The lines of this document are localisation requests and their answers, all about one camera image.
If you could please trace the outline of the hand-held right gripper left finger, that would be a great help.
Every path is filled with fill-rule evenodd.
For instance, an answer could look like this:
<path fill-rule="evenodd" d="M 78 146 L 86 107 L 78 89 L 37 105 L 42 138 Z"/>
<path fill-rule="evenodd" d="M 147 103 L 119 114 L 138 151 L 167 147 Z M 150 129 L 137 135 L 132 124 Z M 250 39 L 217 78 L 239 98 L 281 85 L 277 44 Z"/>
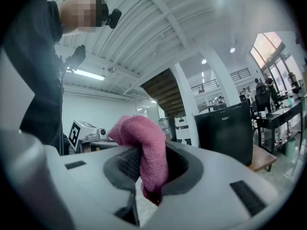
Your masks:
<path fill-rule="evenodd" d="M 47 167 L 74 230 L 137 230 L 134 192 L 116 188 L 105 176 L 105 163 L 127 151 L 114 147 L 102 151 L 60 156 L 45 146 Z"/>

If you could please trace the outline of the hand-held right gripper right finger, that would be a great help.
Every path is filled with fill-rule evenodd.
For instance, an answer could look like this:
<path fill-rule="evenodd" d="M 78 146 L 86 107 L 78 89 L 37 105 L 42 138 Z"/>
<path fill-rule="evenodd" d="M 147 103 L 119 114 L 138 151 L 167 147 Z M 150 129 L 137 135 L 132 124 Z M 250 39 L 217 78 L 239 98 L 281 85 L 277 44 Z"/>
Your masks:
<path fill-rule="evenodd" d="M 162 202 L 146 230 L 255 230 L 268 220 L 277 190 L 237 160 L 177 142 L 166 146 L 188 161 L 162 188 Z"/>

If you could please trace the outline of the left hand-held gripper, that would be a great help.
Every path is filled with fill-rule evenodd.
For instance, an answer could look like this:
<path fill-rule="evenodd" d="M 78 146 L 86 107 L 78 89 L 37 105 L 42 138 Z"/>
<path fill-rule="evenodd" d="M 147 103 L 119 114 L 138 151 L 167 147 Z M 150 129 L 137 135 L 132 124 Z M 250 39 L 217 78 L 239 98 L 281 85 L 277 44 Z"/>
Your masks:
<path fill-rule="evenodd" d="M 108 135 L 104 128 L 97 128 L 87 122 L 74 120 L 68 140 L 75 153 L 82 153 L 83 148 L 80 143 L 108 141 Z"/>

